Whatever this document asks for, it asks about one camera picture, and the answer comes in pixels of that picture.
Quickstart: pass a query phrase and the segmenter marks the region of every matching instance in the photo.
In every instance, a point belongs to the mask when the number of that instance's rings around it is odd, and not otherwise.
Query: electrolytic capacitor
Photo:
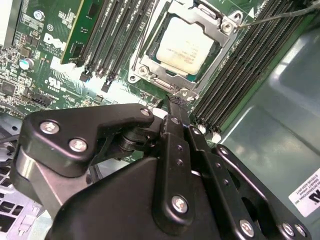
[[[23,70],[29,70],[29,69],[33,69],[33,67],[35,66],[35,62],[30,58],[25,58],[20,60],[19,66]]]

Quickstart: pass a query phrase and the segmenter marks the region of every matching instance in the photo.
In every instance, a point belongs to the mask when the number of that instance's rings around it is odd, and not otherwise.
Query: mounting screw
[[[45,19],[45,14],[40,10],[34,11],[33,16],[38,21],[43,21]]]
[[[40,124],[40,129],[45,134],[56,134],[57,132],[59,132],[60,127],[55,122],[45,121]]]
[[[297,230],[302,236],[304,236],[305,238],[307,237],[307,234],[306,234],[305,230],[304,230],[300,225],[295,224],[294,226],[295,226],[296,230]]]
[[[200,132],[200,130],[198,129],[198,128],[193,128],[193,132],[195,133],[195,134],[198,134],[198,135],[200,135],[201,134],[201,132]]]
[[[240,220],[240,227],[242,231],[250,238],[253,238],[255,236],[254,228],[251,226],[250,222],[247,220]]]
[[[175,124],[180,124],[180,121],[176,117],[171,117],[171,121]]]
[[[146,76],[146,75],[148,75],[148,73],[149,73],[148,68],[146,68],[145,66],[141,66],[138,69],[138,74],[141,76]]]
[[[223,22],[221,24],[221,30],[226,34],[230,33],[232,30],[231,24],[229,22]]]
[[[292,229],[292,227],[288,224],[288,223],[282,223],[282,227],[284,229],[284,231],[291,237],[295,236],[295,232]]]
[[[143,114],[143,115],[145,115],[145,116],[150,116],[150,112],[149,112],[149,110],[148,109],[146,109],[146,108],[142,108],[141,110],[141,113]]]
[[[173,196],[171,203],[174,209],[181,214],[185,214],[188,211],[186,201],[180,196]]]
[[[75,152],[82,153],[87,150],[88,145],[82,139],[75,138],[69,142],[69,147]]]
[[[220,147],[220,150],[221,150],[221,152],[222,152],[224,155],[227,155],[227,154],[228,154],[227,149],[225,149],[224,147]]]

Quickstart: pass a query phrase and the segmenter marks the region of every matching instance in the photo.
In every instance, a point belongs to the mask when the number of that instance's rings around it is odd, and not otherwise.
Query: gray metal panel
[[[320,239],[320,208],[303,217],[288,196],[320,168],[320,29],[298,39],[222,143]]]

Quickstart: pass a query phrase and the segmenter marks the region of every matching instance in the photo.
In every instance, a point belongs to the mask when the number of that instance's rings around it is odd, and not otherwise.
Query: thin wire
[[[292,17],[298,17],[298,16],[302,16],[302,15],[306,15],[309,14],[317,9],[320,9],[320,0],[318,0],[317,2],[313,3],[313,5],[305,8],[305,9],[301,9],[298,11],[292,11],[292,12],[284,12],[281,13],[279,15],[276,16],[271,16],[271,17],[267,17],[265,19],[261,19],[261,20],[256,20],[252,23],[248,23],[248,24],[244,24],[241,26],[238,26],[238,29],[243,29],[243,28],[247,28],[247,27],[251,27],[253,25],[257,25],[257,24],[262,24],[265,22],[269,22],[269,21],[274,21],[277,19],[282,19],[282,18],[292,18]]]

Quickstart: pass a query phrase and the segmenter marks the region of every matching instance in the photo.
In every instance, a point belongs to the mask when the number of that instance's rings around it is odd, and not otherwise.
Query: integrated circuit
[[[6,96],[13,96],[15,94],[16,86],[7,82],[3,81],[1,86],[1,92]]]

